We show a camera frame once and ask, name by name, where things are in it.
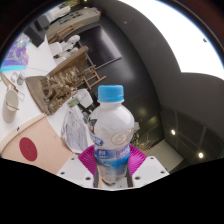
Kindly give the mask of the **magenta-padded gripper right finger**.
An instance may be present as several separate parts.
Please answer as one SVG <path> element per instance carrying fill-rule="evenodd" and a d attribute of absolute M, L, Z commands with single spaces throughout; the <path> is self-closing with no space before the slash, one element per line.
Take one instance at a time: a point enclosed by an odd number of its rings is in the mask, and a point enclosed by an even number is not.
<path fill-rule="evenodd" d="M 129 187 L 143 187 L 168 175 L 169 172 L 155 156 L 146 156 L 134 146 L 130 147 L 127 171 Z"/>

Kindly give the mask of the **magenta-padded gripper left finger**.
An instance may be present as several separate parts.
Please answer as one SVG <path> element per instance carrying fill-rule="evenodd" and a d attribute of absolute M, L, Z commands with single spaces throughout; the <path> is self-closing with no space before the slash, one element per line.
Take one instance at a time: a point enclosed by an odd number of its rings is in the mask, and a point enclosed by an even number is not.
<path fill-rule="evenodd" d="M 90 146 L 79 156 L 70 157 L 60 168 L 57 176 L 84 188 L 94 188 L 96 170 L 94 147 Z"/>

